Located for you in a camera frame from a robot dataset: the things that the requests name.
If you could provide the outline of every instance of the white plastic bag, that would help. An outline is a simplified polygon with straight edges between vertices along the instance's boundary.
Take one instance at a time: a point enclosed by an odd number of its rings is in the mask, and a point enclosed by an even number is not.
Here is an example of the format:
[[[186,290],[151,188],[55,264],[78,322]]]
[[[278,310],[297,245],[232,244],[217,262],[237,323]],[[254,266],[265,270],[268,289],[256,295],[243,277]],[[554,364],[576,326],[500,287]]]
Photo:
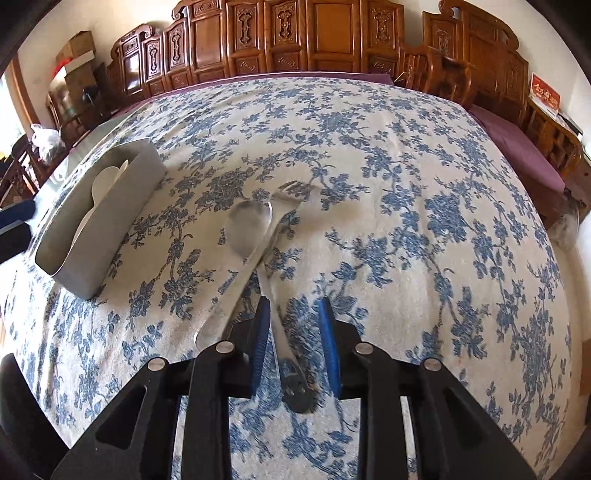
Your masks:
[[[39,124],[32,124],[33,145],[39,147],[39,157],[46,163],[51,164],[53,158],[66,148],[61,140],[60,133],[51,128],[44,128]]]

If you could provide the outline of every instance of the white spoon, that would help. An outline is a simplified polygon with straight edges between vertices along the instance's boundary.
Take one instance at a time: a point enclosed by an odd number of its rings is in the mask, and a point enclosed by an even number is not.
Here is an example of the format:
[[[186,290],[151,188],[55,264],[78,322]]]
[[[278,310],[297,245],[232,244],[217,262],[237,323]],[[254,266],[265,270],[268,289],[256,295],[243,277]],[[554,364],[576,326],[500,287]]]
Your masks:
[[[129,161],[125,160],[123,162],[123,165],[121,165],[121,168],[115,166],[107,167],[96,176],[94,182],[92,183],[92,188],[90,189],[90,192],[92,194],[92,201],[95,205],[90,210],[88,210],[88,212],[86,212],[86,215],[84,215],[84,217],[82,217],[82,221],[80,222],[80,225],[78,225],[76,233],[74,233],[74,238],[71,244],[72,246],[74,245],[74,243],[76,243],[76,240],[78,240],[78,237],[82,232],[82,229],[88,223],[88,220],[94,213],[96,206],[103,198],[105,198],[107,192],[111,189],[111,187],[117,181],[117,179],[119,179],[121,174],[127,169],[128,165]]]

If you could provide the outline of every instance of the red sign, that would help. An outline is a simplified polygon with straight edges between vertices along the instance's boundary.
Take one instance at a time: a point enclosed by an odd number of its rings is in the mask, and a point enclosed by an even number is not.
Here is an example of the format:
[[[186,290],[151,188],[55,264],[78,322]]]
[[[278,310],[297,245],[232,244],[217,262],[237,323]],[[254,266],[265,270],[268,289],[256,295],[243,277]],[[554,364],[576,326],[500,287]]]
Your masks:
[[[558,115],[560,95],[535,73],[531,75],[530,95],[534,100],[537,100],[541,107],[549,110],[554,116]]]

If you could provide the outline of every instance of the wooden door frame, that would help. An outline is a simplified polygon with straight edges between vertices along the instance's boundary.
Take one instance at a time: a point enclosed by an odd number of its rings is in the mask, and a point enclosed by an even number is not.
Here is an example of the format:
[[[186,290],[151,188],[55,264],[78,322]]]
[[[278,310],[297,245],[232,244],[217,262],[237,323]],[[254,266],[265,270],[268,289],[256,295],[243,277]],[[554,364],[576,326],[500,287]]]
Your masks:
[[[25,132],[30,137],[31,124],[41,122],[27,92],[25,80],[22,77],[21,64],[18,61],[18,53],[12,58],[5,73],[10,98]]]

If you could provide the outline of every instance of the wall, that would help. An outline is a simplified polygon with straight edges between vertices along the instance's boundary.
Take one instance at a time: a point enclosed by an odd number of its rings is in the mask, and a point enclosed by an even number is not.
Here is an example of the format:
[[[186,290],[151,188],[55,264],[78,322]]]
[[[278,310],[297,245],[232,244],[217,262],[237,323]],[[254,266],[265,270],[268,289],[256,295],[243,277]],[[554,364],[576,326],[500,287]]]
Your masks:
[[[62,0],[18,50],[22,76],[31,103],[43,125],[51,118],[45,107],[55,57],[80,30],[91,30],[98,62],[111,62],[115,40],[145,22],[166,27],[176,0]]]
[[[406,38],[422,41],[422,11],[437,12],[437,0],[398,0],[404,4]],[[520,41],[519,52],[561,96],[562,108],[588,133],[591,147],[591,85],[550,23],[525,0],[472,0],[507,23]],[[113,42],[143,23],[166,26],[176,0],[62,0],[33,30],[19,50],[22,74],[41,122],[53,59],[80,30],[92,30],[99,61],[110,62]]]

